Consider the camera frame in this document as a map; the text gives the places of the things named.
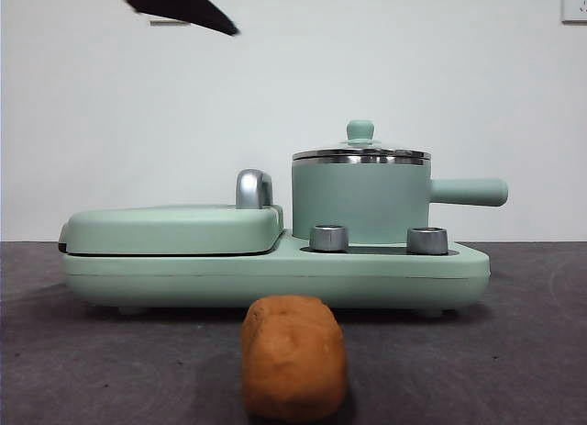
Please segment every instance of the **mint green pot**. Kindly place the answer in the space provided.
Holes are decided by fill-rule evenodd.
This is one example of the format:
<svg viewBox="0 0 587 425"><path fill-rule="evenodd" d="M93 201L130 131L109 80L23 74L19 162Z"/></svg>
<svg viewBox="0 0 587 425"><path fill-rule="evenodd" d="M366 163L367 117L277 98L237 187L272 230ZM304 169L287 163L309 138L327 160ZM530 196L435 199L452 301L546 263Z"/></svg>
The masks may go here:
<svg viewBox="0 0 587 425"><path fill-rule="evenodd" d="M293 234L308 240L314 225L341 225L349 242L405 242L409 228L428 226L430 203L499 207L501 179L430 179L430 155L386 149L373 125L353 120L348 140L332 149L293 156Z"/></svg>

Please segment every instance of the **bread roll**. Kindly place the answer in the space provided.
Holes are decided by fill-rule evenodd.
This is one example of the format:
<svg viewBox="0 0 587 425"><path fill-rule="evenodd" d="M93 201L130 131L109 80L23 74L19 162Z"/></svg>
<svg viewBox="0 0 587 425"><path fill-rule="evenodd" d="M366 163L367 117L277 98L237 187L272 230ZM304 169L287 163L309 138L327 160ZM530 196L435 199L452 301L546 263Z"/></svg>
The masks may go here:
<svg viewBox="0 0 587 425"><path fill-rule="evenodd" d="M313 296L266 296L242 325L242 394L249 414L290 423L334 413L347 392L342 330Z"/></svg>

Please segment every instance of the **stainless steel rim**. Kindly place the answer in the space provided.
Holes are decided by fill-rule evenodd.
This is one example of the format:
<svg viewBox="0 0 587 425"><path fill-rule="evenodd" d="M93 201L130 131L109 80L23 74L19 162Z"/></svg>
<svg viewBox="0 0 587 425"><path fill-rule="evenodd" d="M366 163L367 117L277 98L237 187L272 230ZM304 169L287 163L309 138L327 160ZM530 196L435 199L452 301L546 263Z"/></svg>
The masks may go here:
<svg viewBox="0 0 587 425"><path fill-rule="evenodd" d="M385 150L382 148L335 148L330 150L312 150L297 152L293 155L295 161L299 159L322 158L333 156L376 156L376 157L402 157L430 160L430 153L414 150Z"/></svg>
<svg viewBox="0 0 587 425"><path fill-rule="evenodd" d="M293 159L293 166L314 163L386 163L398 165L430 165L429 159L417 159L400 156L327 156L307 159Z"/></svg>

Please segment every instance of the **mint green appliance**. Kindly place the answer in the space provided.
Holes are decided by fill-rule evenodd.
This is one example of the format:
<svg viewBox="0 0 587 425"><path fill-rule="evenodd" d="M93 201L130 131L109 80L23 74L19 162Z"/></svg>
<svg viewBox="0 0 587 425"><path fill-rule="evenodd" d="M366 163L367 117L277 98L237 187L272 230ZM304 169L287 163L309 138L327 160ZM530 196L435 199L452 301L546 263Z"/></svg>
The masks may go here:
<svg viewBox="0 0 587 425"><path fill-rule="evenodd" d="M272 294L426 316L473 304L488 284L489 258L448 242L444 229L429 228L427 207L431 201L500 205L505 184L430 182L429 155L374 154L383 148L370 147L370 131L369 122L349 124L350 145L363 151L349 162L297 163L331 155L294 155L293 231L283 228L283 211L272 203L271 178L252 169L238 175L234 205L73 215L60 237L67 286L90 303L123 313L247 307ZM378 157L386 162L374 162ZM353 187L362 199L348 194Z"/></svg>

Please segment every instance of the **pot lid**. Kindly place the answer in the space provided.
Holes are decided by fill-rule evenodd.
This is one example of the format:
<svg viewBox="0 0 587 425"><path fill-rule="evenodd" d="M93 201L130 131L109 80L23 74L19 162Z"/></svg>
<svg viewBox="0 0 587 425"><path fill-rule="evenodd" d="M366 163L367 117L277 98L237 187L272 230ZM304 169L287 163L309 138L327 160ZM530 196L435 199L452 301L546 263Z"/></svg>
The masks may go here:
<svg viewBox="0 0 587 425"><path fill-rule="evenodd" d="M337 146L301 151L293 155L295 161L328 156L386 156L430 160L430 154L423 151L390 148L373 139L375 127L370 120L351 120L347 125L347 140Z"/></svg>

